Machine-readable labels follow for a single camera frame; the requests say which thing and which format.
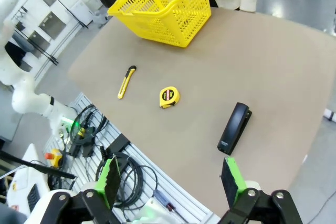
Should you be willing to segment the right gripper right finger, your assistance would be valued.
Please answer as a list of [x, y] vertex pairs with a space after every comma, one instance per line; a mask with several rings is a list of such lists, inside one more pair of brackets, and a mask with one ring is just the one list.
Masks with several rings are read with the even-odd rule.
[[288, 191], [275, 190], [267, 195], [248, 187], [233, 157], [224, 158], [221, 181], [229, 209], [219, 223], [302, 223]]

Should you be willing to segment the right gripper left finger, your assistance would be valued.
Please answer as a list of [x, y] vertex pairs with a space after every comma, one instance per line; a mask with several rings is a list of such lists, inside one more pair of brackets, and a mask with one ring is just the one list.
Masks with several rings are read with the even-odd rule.
[[94, 188], [74, 194], [53, 190], [37, 203], [34, 223], [119, 223], [112, 208], [121, 174], [116, 157], [108, 159]]

